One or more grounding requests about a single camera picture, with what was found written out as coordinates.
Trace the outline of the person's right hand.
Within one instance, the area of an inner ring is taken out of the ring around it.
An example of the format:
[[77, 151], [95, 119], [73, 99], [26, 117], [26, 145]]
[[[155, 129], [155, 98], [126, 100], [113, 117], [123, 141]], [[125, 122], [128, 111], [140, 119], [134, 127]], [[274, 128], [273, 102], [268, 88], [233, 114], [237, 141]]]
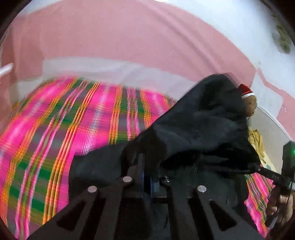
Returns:
[[292, 217], [294, 209], [294, 191], [290, 195], [281, 195], [280, 187], [276, 186], [270, 192], [268, 204], [265, 210], [266, 216], [272, 216], [279, 212], [277, 224], [285, 225]]

